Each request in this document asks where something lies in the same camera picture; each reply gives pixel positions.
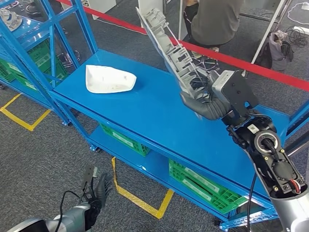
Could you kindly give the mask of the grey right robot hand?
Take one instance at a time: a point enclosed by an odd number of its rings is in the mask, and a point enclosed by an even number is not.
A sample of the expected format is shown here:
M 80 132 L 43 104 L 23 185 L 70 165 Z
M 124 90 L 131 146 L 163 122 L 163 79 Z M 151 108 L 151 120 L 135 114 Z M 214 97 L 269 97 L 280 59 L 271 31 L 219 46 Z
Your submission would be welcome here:
M 180 96 L 184 105 L 195 112 L 198 117 L 217 120 L 221 117 L 218 100 L 212 96 L 208 74 L 197 73 L 187 75 L 186 79 L 179 80 Z

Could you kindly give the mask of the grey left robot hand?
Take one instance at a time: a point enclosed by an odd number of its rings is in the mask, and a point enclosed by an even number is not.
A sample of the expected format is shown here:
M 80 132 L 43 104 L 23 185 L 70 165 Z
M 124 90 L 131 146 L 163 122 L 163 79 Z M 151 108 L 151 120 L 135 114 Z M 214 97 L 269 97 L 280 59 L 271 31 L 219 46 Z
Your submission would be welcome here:
M 90 187 L 91 197 L 87 201 L 90 209 L 84 213 L 85 230 L 90 229 L 96 222 L 98 215 L 105 208 L 111 188 L 112 176 L 108 173 L 102 174 L 94 191 Z

